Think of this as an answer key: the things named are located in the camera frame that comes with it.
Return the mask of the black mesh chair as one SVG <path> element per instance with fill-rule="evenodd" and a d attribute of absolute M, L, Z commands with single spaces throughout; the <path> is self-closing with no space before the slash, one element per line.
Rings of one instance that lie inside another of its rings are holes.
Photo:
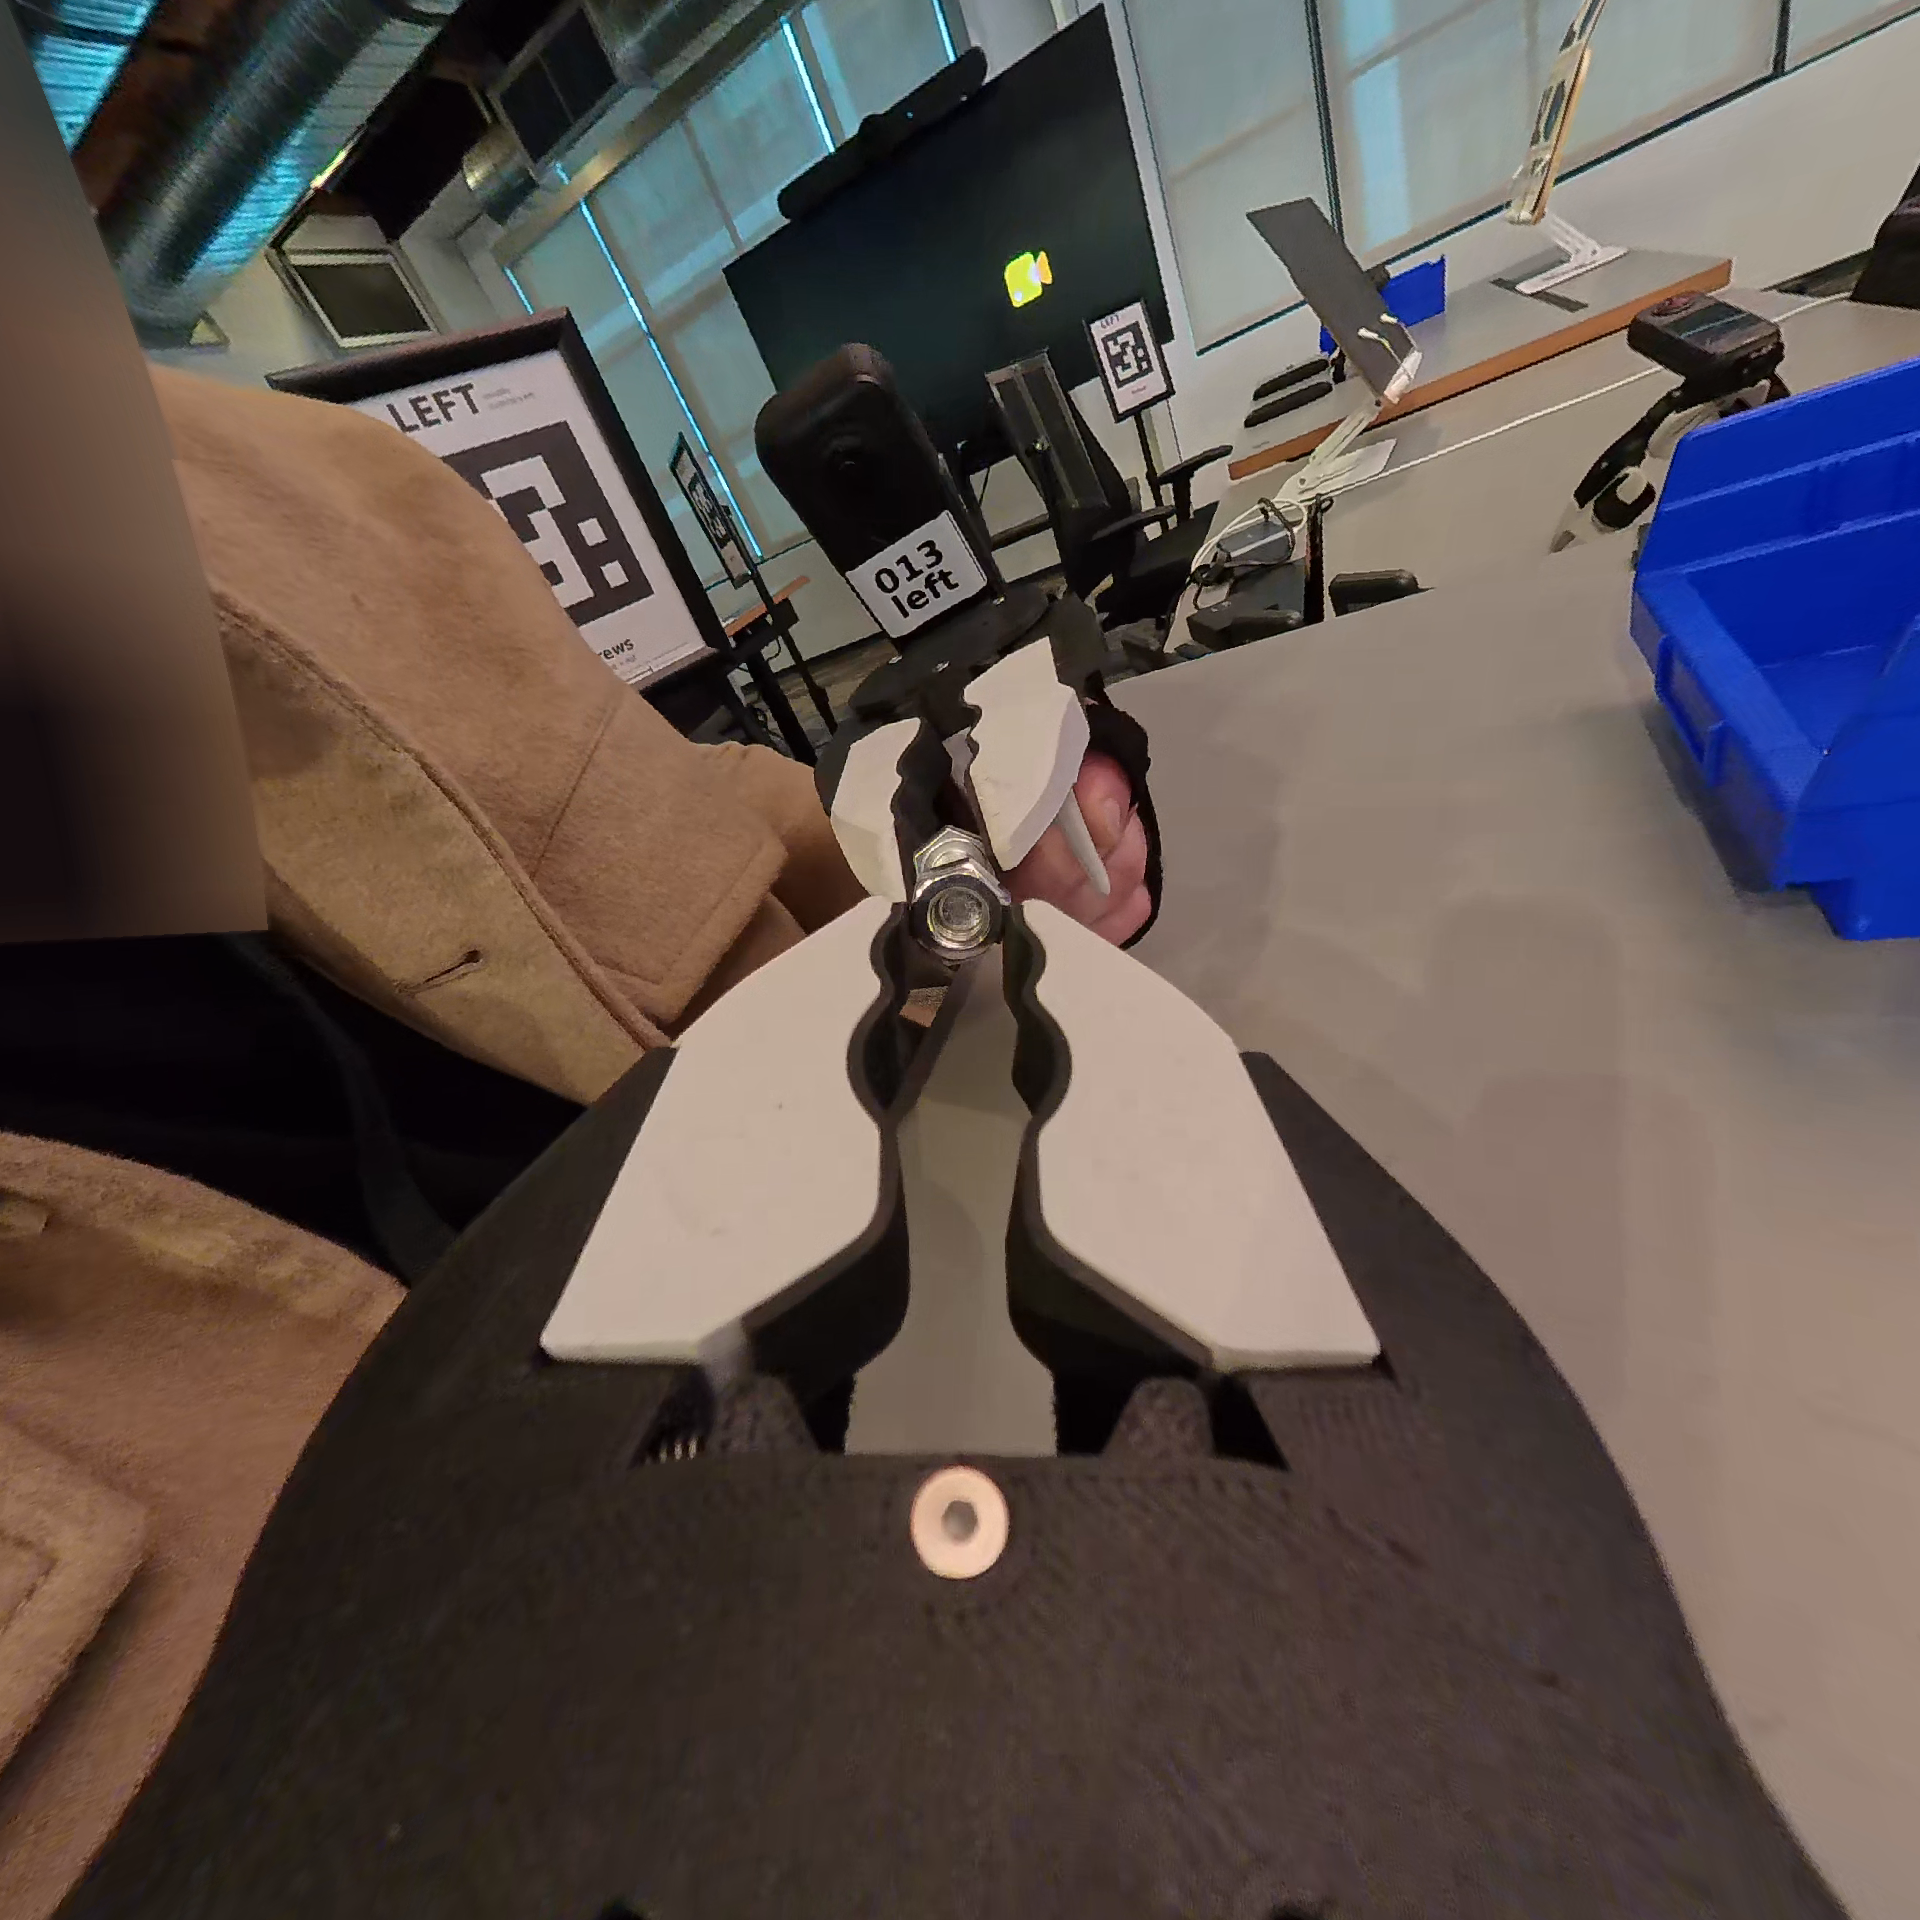
<path fill-rule="evenodd" d="M 1920 306 L 1920 174 L 1914 174 L 1901 198 L 1881 225 L 1868 251 L 1851 300 L 1889 308 Z"/>

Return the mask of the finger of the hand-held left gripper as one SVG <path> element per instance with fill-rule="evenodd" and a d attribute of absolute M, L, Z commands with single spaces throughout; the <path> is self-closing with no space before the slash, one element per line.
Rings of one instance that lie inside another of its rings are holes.
<path fill-rule="evenodd" d="M 864 894 L 904 905 L 915 854 L 943 830 L 972 831 L 977 813 L 949 739 L 925 718 L 851 718 L 821 749 L 815 781 Z"/>
<path fill-rule="evenodd" d="M 1048 639 L 1031 639 L 968 685 L 977 713 L 968 779 L 977 815 L 1002 868 L 1017 867 L 1058 827 L 1100 895 L 1112 879 L 1074 785 L 1090 726 L 1082 694 L 1063 681 Z"/>

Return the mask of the wooden edged desk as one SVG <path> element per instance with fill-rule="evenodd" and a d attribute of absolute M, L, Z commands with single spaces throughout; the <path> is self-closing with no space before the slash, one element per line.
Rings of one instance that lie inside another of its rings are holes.
<path fill-rule="evenodd" d="M 1520 295 L 1492 279 L 1477 279 L 1450 295 L 1447 308 L 1413 326 L 1423 364 L 1409 393 L 1370 412 L 1370 390 L 1355 377 L 1331 396 L 1245 437 L 1227 463 L 1242 482 L 1313 454 L 1320 443 L 1357 417 L 1364 427 L 1395 425 L 1433 404 L 1485 388 L 1563 353 L 1610 339 L 1642 308 L 1687 292 L 1716 292 L 1732 284 L 1736 260 L 1720 254 L 1631 250 L 1618 260 L 1576 279 L 1552 297 Z"/>

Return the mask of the silver hex nut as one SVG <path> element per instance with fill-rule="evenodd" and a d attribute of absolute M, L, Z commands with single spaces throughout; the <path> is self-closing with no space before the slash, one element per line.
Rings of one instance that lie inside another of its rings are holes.
<path fill-rule="evenodd" d="M 1008 905 L 993 875 L 943 868 L 916 879 L 906 924 L 925 956 L 956 970 L 1002 942 Z"/>

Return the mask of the black office chair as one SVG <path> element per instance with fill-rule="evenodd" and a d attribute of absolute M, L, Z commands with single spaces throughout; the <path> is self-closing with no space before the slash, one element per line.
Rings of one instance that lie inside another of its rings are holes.
<path fill-rule="evenodd" d="M 1106 631 L 1148 621 L 1163 638 L 1215 516 L 1215 507 L 1193 507 L 1193 478 L 1233 449 L 1205 449 L 1165 468 L 1159 482 L 1170 503 L 1139 507 L 1048 353 L 987 373 L 987 388 L 1003 437 L 1048 506 L 1068 593 Z"/>

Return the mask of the black inner garment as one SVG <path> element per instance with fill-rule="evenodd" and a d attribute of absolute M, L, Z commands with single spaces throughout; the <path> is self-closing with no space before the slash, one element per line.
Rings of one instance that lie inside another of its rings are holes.
<path fill-rule="evenodd" d="M 583 1106 L 269 935 L 2 949 L 2 1123 L 185 1178 L 418 1279 Z"/>

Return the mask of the marker sign on stand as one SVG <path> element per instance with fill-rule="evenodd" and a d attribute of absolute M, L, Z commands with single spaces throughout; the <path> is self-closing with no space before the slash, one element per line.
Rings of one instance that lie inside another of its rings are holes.
<path fill-rule="evenodd" d="M 685 434 L 677 437 L 668 468 L 730 585 L 747 585 L 753 581 L 753 556 L 740 542 L 730 503 L 715 491 L 697 449 Z"/>
<path fill-rule="evenodd" d="M 1135 300 L 1088 322 L 1095 377 L 1117 422 L 1131 422 L 1144 453 L 1148 486 L 1161 495 L 1159 453 L 1148 430 L 1154 406 L 1172 397 L 1176 387 L 1146 300 Z"/>

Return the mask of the blue plastic bin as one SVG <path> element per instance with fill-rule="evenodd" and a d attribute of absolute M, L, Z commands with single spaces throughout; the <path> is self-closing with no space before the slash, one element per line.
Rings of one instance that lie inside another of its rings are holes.
<path fill-rule="evenodd" d="M 1919 930 L 1919 361 L 1676 449 L 1631 635 L 1740 870 Z"/>

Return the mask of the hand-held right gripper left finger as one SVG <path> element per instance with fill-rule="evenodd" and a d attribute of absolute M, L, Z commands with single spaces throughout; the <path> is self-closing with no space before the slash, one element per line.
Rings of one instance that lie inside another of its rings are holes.
<path fill-rule="evenodd" d="M 856 1373 L 893 1340 L 901 930 L 899 905 L 859 902 L 682 1033 L 546 1357 Z"/>

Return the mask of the large marker sign board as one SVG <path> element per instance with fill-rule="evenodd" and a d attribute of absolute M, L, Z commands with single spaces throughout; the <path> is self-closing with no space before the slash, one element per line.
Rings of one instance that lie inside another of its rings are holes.
<path fill-rule="evenodd" d="M 569 310 L 288 367 L 268 387 L 348 404 L 444 459 L 625 684 L 722 654 L 725 623 Z"/>

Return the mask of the large black wall screen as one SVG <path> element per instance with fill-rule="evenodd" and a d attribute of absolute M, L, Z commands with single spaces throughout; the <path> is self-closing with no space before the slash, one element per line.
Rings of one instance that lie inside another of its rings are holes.
<path fill-rule="evenodd" d="M 1144 305 L 1170 345 L 1161 262 L 1104 10 L 863 164 L 728 266 L 780 390 L 868 345 L 943 449 L 994 433 L 987 373 L 1048 353 L 1072 390 L 1088 326 Z"/>

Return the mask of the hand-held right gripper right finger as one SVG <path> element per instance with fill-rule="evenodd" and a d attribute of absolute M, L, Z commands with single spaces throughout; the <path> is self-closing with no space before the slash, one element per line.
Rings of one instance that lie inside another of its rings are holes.
<path fill-rule="evenodd" d="M 1008 1237 L 1031 1325 L 1210 1375 L 1363 1369 L 1376 1335 L 1233 1038 L 1058 907 L 1003 935 L 1026 1108 Z"/>

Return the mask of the person's left forearm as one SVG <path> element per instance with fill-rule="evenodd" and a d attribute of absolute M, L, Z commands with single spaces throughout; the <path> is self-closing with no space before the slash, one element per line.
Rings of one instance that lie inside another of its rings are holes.
<path fill-rule="evenodd" d="M 633 694 L 609 710 L 567 827 L 567 914 L 665 1035 L 864 900 L 808 766 L 693 743 Z"/>

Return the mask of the silver duct with vent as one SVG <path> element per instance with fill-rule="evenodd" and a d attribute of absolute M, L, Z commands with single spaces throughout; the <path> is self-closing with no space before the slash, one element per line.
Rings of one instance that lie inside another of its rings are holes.
<path fill-rule="evenodd" d="M 100 230 L 144 345 L 183 345 L 458 17 L 458 2 L 255 10 L 193 81 Z"/>

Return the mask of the empty document stand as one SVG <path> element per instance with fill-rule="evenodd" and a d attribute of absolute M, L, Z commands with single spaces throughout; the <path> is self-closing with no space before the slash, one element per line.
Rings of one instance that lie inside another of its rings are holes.
<path fill-rule="evenodd" d="M 1245 220 L 1288 267 L 1363 393 L 1336 433 L 1316 443 L 1305 466 L 1275 491 L 1275 500 L 1307 507 L 1354 484 L 1361 463 L 1355 443 L 1384 409 L 1411 393 L 1424 356 L 1313 198 L 1253 207 Z"/>

